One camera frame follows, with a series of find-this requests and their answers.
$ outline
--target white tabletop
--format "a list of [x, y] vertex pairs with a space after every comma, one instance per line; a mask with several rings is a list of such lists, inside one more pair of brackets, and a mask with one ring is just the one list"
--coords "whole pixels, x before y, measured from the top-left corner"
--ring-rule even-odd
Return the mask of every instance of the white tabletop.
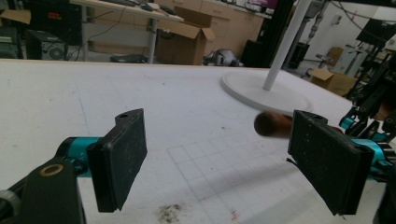
[[[115, 116], [144, 108], [148, 156], [122, 211], [98, 213], [92, 181], [78, 181], [88, 223], [167, 223], [166, 212], [171, 223], [372, 223], [384, 184], [367, 182], [356, 216], [333, 217], [285, 161], [288, 140], [259, 137], [260, 111], [221, 88], [221, 75], [240, 69], [0, 60], [0, 189], [65, 138], [103, 136]], [[334, 126], [351, 106], [286, 72], [276, 82], [307, 96]]]

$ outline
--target wall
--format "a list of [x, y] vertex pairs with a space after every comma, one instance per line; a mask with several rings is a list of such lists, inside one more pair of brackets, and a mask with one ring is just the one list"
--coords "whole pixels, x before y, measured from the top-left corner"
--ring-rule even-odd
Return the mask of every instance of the wall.
[[[352, 3], [342, 3], [343, 7], [356, 14], [364, 15], [372, 18], [378, 10], [378, 7], [367, 6], [362, 4], [352, 4]], [[378, 12], [378, 14], [384, 13], [383, 9]], [[342, 19], [338, 25], [332, 25], [332, 19], [335, 15], [341, 15]], [[356, 22], [360, 27], [364, 27], [368, 19], [355, 16], [353, 21]], [[305, 41], [311, 32], [311, 27], [315, 23], [315, 19], [311, 20], [305, 27], [303, 35], [300, 41]], [[306, 60], [318, 60], [317, 54], [326, 55], [331, 47], [343, 47], [345, 45], [355, 46], [357, 41], [356, 37], [359, 35], [361, 30], [356, 27], [352, 21], [346, 16], [344, 11], [335, 7], [330, 3], [325, 11], [324, 18], [321, 21], [319, 28], [312, 40], [310, 41], [310, 47], [305, 55]]]

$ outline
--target robotic arm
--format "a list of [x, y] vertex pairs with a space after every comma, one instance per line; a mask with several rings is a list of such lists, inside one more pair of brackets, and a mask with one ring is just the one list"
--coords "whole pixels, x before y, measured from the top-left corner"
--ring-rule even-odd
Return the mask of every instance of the robotic arm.
[[146, 155], [143, 109], [116, 116], [104, 137], [67, 138], [52, 159], [0, 191], [0, 223], [86, 223], [78, 176], [92, 177], [99, 212], [121, 210]]

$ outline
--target brown wooden dowel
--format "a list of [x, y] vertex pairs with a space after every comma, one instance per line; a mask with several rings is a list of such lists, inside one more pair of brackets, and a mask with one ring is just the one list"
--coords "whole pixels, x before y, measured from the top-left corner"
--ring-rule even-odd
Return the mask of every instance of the brown wooden dowel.
[[254, 129], [261, 136], [289, 138], [292, 121], [290, 116], [264, 111], [254, 120]]

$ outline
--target dust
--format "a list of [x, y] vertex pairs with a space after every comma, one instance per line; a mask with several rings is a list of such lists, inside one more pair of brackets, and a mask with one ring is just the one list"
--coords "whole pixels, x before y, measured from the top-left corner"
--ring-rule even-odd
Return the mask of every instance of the dust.
[[177, 216], [182, 209], [183, 206], [178, 203], [161, 206], [157, 212], [158, 221], [160, 224], [179, 224]]

